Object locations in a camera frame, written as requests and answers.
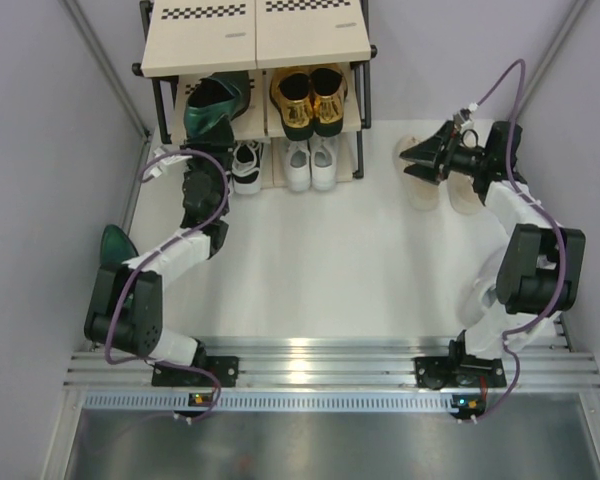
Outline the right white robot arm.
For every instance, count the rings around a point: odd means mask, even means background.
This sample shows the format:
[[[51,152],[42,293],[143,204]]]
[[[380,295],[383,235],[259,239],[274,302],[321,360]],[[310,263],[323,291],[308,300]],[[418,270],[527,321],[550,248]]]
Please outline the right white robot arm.
[[[438,186],[452,174],[467,178],[508,237],[474,282],[468,327],[450,341],[446,355],[416,359],[421,388],[510,388],[503,357],[517,361],[544,326],[575,303],[586,236],[560,226],[532,197],[516,170],[522,132],[518,124],[496,121],[485,145],[469,146],[465,139],[476,131],[448,120],[398,153],[405,175],[424,183]]]

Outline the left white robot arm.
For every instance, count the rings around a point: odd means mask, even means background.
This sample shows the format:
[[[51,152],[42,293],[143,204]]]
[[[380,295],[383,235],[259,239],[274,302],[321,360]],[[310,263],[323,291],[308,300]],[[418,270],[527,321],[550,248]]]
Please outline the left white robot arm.
[[[194,267],[212,259],[225,244],[229,225],[229,173],[235,138],[231,123],[221,119],[209,129],[195,128],[178,150],[157,154],[139,174],[143,184],[157,180],[177,164],[184,166],[179,227],[149,251],[123,260],[107,260],[98,269],[84,324],[85,337],[123,361],[153,366],[155,386],[234,384],[235,361],[209,356],[204,343],[166,327],[166,290]]]

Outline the gold loafer one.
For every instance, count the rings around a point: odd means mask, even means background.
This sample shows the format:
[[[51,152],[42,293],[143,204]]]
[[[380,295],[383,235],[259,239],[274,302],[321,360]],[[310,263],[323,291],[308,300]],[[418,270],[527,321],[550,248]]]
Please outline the gold loafer one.
[[[309,140],[314,133],[314,113],[308,70],[300,66],[276,69],[269,97],[278,111],[285,136],[293,142]]]
[[[309,74],[312,87],[314,130],[321,137],[334,137],[344,124],[348,84],[337,64],[319,65]]]

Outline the green pointed shoe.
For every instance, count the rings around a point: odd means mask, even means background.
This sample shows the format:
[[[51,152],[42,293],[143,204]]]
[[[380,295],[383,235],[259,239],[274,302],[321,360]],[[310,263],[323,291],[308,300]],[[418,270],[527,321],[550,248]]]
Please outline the green pointed shoe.
[[[188,138],[210,131],[222,119],[244,114],[251,102],[247,71],[216,72],[202,78],[185,103],[183,123]]]
[[[124,230],[114,224],[105,226],[99,248],[101,264],[120,264],[137,255],[137,248]]]

